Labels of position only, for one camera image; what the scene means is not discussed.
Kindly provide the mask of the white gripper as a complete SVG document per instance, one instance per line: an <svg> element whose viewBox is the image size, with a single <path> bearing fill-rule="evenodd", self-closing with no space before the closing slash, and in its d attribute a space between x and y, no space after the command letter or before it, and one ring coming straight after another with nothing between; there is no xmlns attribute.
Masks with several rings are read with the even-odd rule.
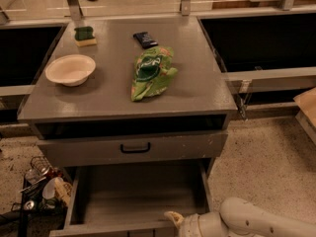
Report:
<svg viewBox="0 0 316 237"><path fill-rule="evenodd" d="M204 237L201 228L201 215L193 214L184 218L176 211L166 211L164 216L179 229L179 237Z"/></svg>

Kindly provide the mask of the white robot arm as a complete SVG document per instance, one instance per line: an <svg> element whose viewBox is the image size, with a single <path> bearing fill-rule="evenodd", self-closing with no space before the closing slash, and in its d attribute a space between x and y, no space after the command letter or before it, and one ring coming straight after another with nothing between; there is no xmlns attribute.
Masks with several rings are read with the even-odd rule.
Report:
<svg viewBox="0 0 316 237"><path fill-rule="evenodd" d="M164 215L179 237L316 237L315 224L270 213L238 197L227 198L218 212Z"/></svg>

